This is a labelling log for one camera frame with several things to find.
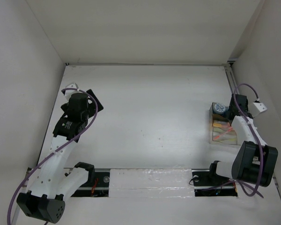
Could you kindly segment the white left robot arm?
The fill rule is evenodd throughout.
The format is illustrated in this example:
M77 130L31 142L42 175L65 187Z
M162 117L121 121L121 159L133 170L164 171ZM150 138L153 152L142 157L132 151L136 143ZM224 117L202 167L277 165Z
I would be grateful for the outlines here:
M91 89L83 91L68 86L62 93L67 103L61 106L63 114L53 130L48 156L27 175L26 179L39 171L27 192L16 199L26 216L52 224L59 222L66 201L80 186L90 186L96 181L92 164L78 162L69 174L64 173L64 167L79 138L104 108Z

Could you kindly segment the orange cap grey highlighter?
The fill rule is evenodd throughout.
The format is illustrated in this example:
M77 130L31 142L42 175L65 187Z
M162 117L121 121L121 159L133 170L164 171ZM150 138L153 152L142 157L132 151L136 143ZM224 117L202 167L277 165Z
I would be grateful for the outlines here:
M220 120L214 120L213 126L230 126L230 123L228 121L220 121Z

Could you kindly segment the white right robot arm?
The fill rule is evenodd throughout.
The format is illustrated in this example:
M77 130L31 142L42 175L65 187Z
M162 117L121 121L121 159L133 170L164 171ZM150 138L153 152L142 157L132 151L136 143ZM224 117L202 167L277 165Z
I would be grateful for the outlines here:
M233 163L214 161L207 173L211 184L235 179L262 187L269 186L276 165L278 150L261 138L253 119L267 107L259 100L249 103L244 95L231 96L229 106L212 103L210 121L212 142L239 145L240 150Z

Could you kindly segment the orange thin pen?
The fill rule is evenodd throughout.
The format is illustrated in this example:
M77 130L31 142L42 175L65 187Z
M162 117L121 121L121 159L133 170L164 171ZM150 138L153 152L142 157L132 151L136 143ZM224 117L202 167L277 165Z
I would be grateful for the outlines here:
M214 137L214 140L217 140L218 138L220 138L221 136L223 136L223 135L229 133L229 132L232 131L232 130L233 130L233 128L230 127L227 131L225 131L225 132L223 132L223 133L220 133L218 136Z

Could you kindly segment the red thin pen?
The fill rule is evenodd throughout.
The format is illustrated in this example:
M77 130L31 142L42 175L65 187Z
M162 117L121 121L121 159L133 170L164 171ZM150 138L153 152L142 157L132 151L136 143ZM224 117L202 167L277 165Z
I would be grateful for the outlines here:
M220 138L218 138L217 140L233 139L233 138L235 138L235 137L236 137L235 135L231 135L231 134L227 133L227 134L221 136Z

